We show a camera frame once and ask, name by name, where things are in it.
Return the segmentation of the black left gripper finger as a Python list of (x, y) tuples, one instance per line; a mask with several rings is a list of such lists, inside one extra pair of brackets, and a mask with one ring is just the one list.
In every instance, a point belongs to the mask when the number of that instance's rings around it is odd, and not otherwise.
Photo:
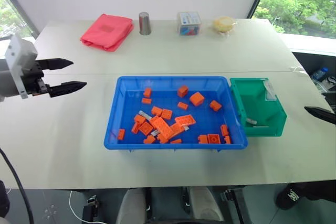
[(73, 65), (74, 63), (67, 59), (53, 58), (38, 60), (38, 64), (40, 65), (41, 70), (58, 70)]
[(82, 89), (86, 85), (87, 85), (86, 82), (70, 81), (70, 82), (64, 82), (58, 86), (52, 86), (52, 87), (50, 85), (46, 85), (46, 86), (47, 86), (49, 96), (53, 98), (53, 97), (58, 97), (61, 95), (66, 95), (66, 94), (76, 92)]

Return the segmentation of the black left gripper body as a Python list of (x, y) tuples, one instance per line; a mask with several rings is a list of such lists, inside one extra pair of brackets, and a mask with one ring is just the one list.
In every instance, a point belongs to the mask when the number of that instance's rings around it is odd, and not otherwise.
[(37, 60), (31, 67), (23, 70), (22, 81), (27, 94), (32, 96), (49, 93), (49, 86), (42, 80), (43, 70), (49, 69), (48, 60)]

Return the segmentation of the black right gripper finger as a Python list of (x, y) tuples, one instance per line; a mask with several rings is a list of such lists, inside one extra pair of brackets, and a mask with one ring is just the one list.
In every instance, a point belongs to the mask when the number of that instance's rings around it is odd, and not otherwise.
[(305, 106), (305, 110), (318, 119), (335, 124), (335, 114), (326, 109), (316, 106)]

